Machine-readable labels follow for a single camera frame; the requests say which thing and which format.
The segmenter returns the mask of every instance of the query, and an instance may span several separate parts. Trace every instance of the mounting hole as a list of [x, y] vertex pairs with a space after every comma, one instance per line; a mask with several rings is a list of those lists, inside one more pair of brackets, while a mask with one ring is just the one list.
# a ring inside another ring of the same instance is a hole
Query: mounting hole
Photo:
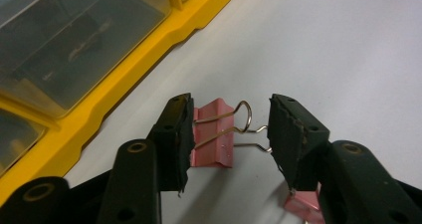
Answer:
[[406, 215], [404, 215], [403, 213], [399, 211], [390, 210], [388, 212], [388, 215], [390, 216], [391, 219], [393, 219], [397, 223], [409, 223], [409, 218], [407, 218]]
[[360, 147], [359, 147], [359, 146], [354, 145], [354, 144], [344, 143], [344, 144], [342, 145], [342, 147], [343, 147], [345, 150], [347, 150], [348, 152], [353, 153], [353, 154], [360, 154], [360, 153], [362, 153], [362, 149], [360, 149]]
[[310, 131], [318, 131], [319, 127], [317, 126], [310, 126]]
[[26, 191], [23, 198], [27, 202], [38, 201], [50, 195], [53, 190], [54, 185], [52, 183], [41, 183], [31, 187], [28, 191]]
[[117, 220], [128, 221], [134, 217], [135, 213], [130, 208], [123, 208], [117, 213]]
[[146, 150], [147, 147], [148, 145], [146, 145], [143, 142], [136, 142], [136, 143], [133, 143], [131, 146], [129, 146], [127, 148], [127, 151], [128, 152], [142, 152]]

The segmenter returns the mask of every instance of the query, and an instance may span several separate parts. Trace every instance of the black plastic part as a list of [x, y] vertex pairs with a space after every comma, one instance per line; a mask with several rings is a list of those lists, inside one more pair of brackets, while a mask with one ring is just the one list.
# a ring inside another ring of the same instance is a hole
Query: black plastic part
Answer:
[[296, 100], [273, 95], [267, 137], [272, 156], [291, 189], [317, 189], [317, 159], [328, 145], [329, 130]]
[[2, 224], [64, 223], [68, 183], [61, 177], [40, 177], [19, 187], [0, 209]]
[[67, 223], [92, 224], [99, 216], [111, 171], [98, 175], [69, 191]]
[[422, 212], [365, 146], [336, 141], [320, 170], [325, 223], [422, 223]]
[[422, 190], [417, 189], [414, 186], [411, 186], [407, 183], [397, 180], [397, 183], [403, 188], [403, 190], [412, 198], [413, 202], [419, 207], [422, 211]]
[[161, 223], [155, 144], [136, 139], [122, 145], [109, 176], [97, 223]]
[[170, 99], [148, 135], [157, 148], [159, 191], [184, 191], [193, 139], [193, 99]]

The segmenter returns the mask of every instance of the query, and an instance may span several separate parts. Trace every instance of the white surface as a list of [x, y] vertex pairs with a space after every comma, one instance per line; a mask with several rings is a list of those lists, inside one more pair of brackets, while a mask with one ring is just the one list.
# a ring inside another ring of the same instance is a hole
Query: white surface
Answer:
[[[422, 0], [232, 0], [105, 120], [66, 178], [76, 185], [110, 169], [176, 95], [192, 93], [198, 107], [246, 100], [258, 126], [277, 93], [300, 101], [331, 141], [366, 145], [393, 177], [422, 188], [421, 11]], [[235, 140], [268, 145], [263, 133]], [[236, 148], [233, 169], [188, 174], [181, 198], [162, 194], [165, 224], [299, 223], [281, 209], [284, 178], [258, 149]]]

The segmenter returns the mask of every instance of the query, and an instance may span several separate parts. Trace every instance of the binder clip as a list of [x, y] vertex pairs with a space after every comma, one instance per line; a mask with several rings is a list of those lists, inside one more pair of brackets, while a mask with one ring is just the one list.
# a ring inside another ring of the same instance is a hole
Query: binder clip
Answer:
[[301, 217], [306, 223], [325, 224], [317, 201], [317, 191], [296, 191], [288, 196], [284, 208]]
[[[233, 115], [241, 106], [246, 107], [248, 117], [245, 126], [238, 128], [234, 126]], [[257, 133], [266, 128], [266, 126], [262, 126], [258, 130], [248, 129], [252, 120], [252, 110], [245, 101], [239, 102], [233, 109], [223, 99], [216, 99], [203, 108], [195, 108], [193, 119], [196, 143], [191, 153], [191, 166], [193, 167], [233, 167], [234, 146], [257, 146], [262, 151], [271, 151], [257, 143], [233, 143], [234, 132]]]

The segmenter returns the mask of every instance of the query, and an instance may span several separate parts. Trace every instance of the yellow frame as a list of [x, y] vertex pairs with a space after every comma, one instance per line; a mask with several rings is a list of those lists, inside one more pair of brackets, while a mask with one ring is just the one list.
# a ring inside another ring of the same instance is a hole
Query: yellow frame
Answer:
[[170, 0], [170, 15], [67, 115], [59, 119], [1, 99], [0, 108], [47, 128], [41, 139], [0, 178], [0, 205], [22, 184], [41, 176], [63, 176], [105, 115], [173, 45], [205, 27], [230, 0]]

